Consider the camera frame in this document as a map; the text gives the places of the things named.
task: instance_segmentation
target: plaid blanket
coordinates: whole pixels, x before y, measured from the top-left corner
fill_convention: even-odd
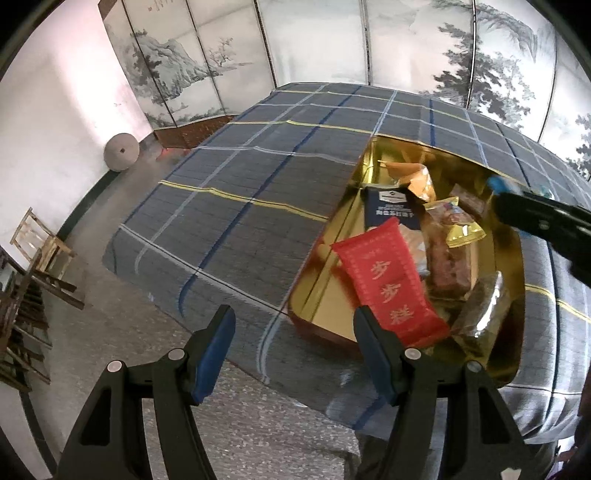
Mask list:
[[[292,83],[185,158],[120,226],[103,262],[192,331],[230,304],[238,319],[230,361],[331,419],[387,438],[395,408],[378,398],[362,363],[302,339],[286,315],[311,246],[378,133],[442,148],[533,190],[547,188],[562,202],[591,206],[589,185],[564,162],[478,113],[396,90]],[[501,392],[523,435],[541,443],[574,430],[589,365],[591,295],[546,242],[524,235],[521,245],[521,365]]]

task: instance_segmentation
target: wooden chair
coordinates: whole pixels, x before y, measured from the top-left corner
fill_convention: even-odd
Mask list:
[[[28,286],[12,328],[46,348],[53,347],[47,335],[49,323],[43,309],[41,290],[35,283]]]
[[[3,360],[0,362],[0,382],[22,392],[29,393],[32,388],[27,382],[25,370],[18,364]]]
[[[4,269],[8,264],[12,268],[10,275],[4,275],[0,290],[0,381],[24,392],[31,391],[27,381],[29,373],[50,382],[40,348],[51,347],[47,337],[49,325],[41,290],[32,282],[32,265],[38,264],[40,257],[38,250],[25,272],[0,250],[0,266]]]
[[[74,307],[80,310],[84,308],[84,302],[72,295],[76,291],[76,286],[63,280],[66,269],[76,254],[39,220],[32,208],[27,210],[10,243],[18,248],[29,262],[37,259],[31,271],[35,282]],[[56,268],[59,271],[54,274],[53,270]]]
[[[12,359],[15,369],[31,372],[47,385],[51,383],[51,378],[43,365],[45,356],[41,352],[25,346],[23,338],[18,332],[13,331],[6,353]]]

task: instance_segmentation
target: gold tray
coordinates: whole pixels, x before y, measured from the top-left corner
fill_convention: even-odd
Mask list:
[[[318,238],[309,260],[298,278],[288,302],[289,314],[306,336],[336,343],[358,354],[353,334],[353,312],[359,299],[351,280],[340,267],[331,244],[364,233],[362,183],[391,183],[383,162],[408,162],[426,165],[438,199],[446,198],[458,183],[483,200],[491,195],[486,179],[496,172],[467,158],[426,147],[414,142],[376,136],[370,140],[349,180],[345,194]],[[525,282],[519,236],[500,223],[489,211],[479,221],[487,236],[472,244],[473,274],[503,273],[511,295],[511,309],[499,332],[486,367],[500,385],[509,383],[519,367],[525,319]],[[434,307],[457,313],[458,303],[438,303]],[[434,357],[463,362],[459,345],[448,338],[428,351]]]

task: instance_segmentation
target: orange snack wrapper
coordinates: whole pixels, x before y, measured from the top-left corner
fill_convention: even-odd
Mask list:
[[[413,258],[391,217],[382,225],[332,245],[363,305],[404,346],[428,347],[449,336],[423,292]]]
[[[420,163],[384,162],[388,174],[396,180],[397,187],[406,187],[425,202],[436,200],[431,174]]]

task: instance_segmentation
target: white wall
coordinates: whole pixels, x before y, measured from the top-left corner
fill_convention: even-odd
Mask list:
[[[57,232],[107,172],[103,147],[151,131],[106,35],[98,0],[66,0],[0,82],[0,245],[29,207]]]

